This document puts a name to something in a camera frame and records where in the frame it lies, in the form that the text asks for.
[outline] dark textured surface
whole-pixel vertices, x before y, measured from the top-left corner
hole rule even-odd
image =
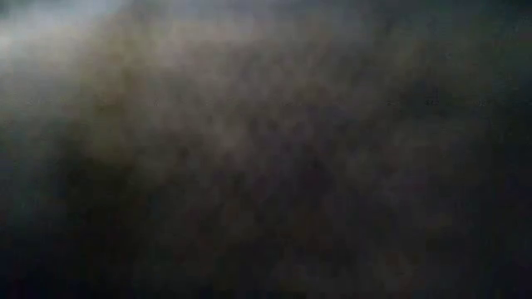
[[[275,3],[5,26],[2,292],[529,288],[530,20]]]

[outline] blurry surface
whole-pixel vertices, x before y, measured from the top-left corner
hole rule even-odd
[[[528,288],[526,5],[5,9],[9,294]]]

